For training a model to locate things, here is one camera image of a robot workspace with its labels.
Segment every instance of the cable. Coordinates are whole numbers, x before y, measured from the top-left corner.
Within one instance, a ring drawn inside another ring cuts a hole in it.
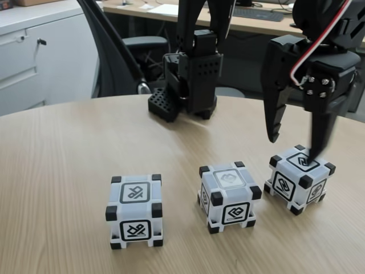
[[[290,78],[294,82],[295,85],[300,86],[302,83],[299,83],[295,78],[295,73],[299,69],[299,67],[308,59],[308,57],[317,49],[317,47],[324,41],[324,39],[328,36],[331,30],[335,27],[337,22],[341,19],[342,15],[346,12],[348,7],[350,6],[352,0],[345,0],[342,7],[337,12],[336,16],[332,19],[330,24],[326,27],[324,32],[318,37],[318,39],[309,47],[309,49],[300,57],[300,59],[295,63],[293,68],[290,71]]]
[[[167,33],[166,28],[164,29],[164,31],[165,31],[165,36],[166,36],[166,39],[167,39],[167,45],[169,47],[169,53],[171,53],[171,44],[170,44],[169,34]]]
[[[289,0],[286,0],[284,3],[282,3],[281,2],[281,0],[278,0],[279,1],[279,5],[280,5],[280,7],[283,9],[283,10],[286,10],[286,11],[288,11],[288,12],[290,12],[290,13],[292,13],[293,12],[293,10],[292,9],[287,9],[287,8],[285,8],[283,5],[285,5],[285,4],[287,4],[288,2],[289,2]]]

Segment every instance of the red and white cable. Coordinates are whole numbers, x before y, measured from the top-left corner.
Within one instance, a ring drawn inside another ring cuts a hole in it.
[[[331,30],[335,27],[335,25],[338,23],[338,21],[341,19],[343,14],[346,12],[348,7],[350,6],[352,0],[345,0],[342,7],[337,12],[336,16],[332,19],[330,24],[326,27],[324,32],[318,37],[318,39],[310,46],[310,48],[300,57],[300,59],[295,63],[293,68],[290,71],[290,78],[294,82],[295,85],[300,86],[302,83],[300,83],[295,78],[295,73],[299,69],[299,67],[305,62],[305,60],[308,59],[308,57],[318,48],[318,46],[326,39],[326,37],[329,35]]]

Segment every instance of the round table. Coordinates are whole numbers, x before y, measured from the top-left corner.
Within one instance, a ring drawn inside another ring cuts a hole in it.
[[[211,235],[200,166],[243,161],[263,188],[270,158],[307,145],[310,114],[289,106],[266,136],[263,103],[220,97],[211,120],[165,123],[147,96],[42,107],[0,118],[0,273],[365,273],[365,125],[339,118],[323,157],[327,195],[299,215],[263,193],[253,228]],[[110,248],[115,175],[162,174],[164,246]]]

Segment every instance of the paper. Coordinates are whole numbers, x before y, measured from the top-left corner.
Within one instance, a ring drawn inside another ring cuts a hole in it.
[[[170,5],[170,4],[163,4],[159,7],[156,7],[152,10],[149,10],[148,13],[157,13],[157,14],[163,14],[163,15],[177,16],[179,14],[179,6],[178,5]]]
[[[153,9],[154,6],[151,6],[149,4],[144,4],[142,7],[139,7],[140,9],[144,9],[144,10],[148,10],[148,9]]]

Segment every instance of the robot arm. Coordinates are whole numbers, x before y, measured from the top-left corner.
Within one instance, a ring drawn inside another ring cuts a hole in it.
[[[179,53],[164,56],[167,85],[150,97],[151,112],[167,122],[173,122],[182,109],[210,118],[217,103],[216,83],[235,2],[208,0],[210,28],[195,31],[205,0],[180,0],[176,35]]]
[[[299,66],[293,80],[290,75],[293,67],[334,23],[341,10],[343,14],[333,29]],[[290,91],[293,88],[301,91],[304,109],[312,113],[308,159],[311,162],[327,146],[336,117],[348,103],[355,66],[360,62],[360,57],[348,49],[360,46],[365,35],[365,1],[297,0],[293,18],[307,38],[286,35],[268,45],[261,73],[266,129],[270,141],[275,142]]]
[[[166,88],[148,101],[149,110],[167,122],[183,108],[209,119],[216,106],[223,44],[236,0],[208,0],[210,28],[195,31],[204,2],[180,0],[179,53],[164,57]],[[360,57],[348,49],[360,46],[365,35],[365,0],[297,0],[293,18],[307,38],[286,35],[267,47],[261,72],[266,128],[275,142],[290,91],[300,90],[304,109],[312,112],[311,162],[327,146],[351,93]]]

